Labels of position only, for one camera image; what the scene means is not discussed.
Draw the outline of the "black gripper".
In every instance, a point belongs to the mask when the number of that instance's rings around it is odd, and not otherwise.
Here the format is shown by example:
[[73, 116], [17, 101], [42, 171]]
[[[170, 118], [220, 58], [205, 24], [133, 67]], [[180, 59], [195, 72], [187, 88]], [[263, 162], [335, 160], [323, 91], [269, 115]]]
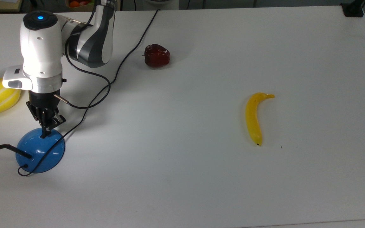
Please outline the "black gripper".
[[52, 133], [51, 131], [54, 128], [66, 121], [62, 115], [58, 115], [58, 104], [60, 100], [55, 95], [60, 95], [60, 90], [51, 93], [29, 91], [29, 101], [26, 104], [33, 118], [39, 121], [42, 127], [42, 139], [45, 139]]

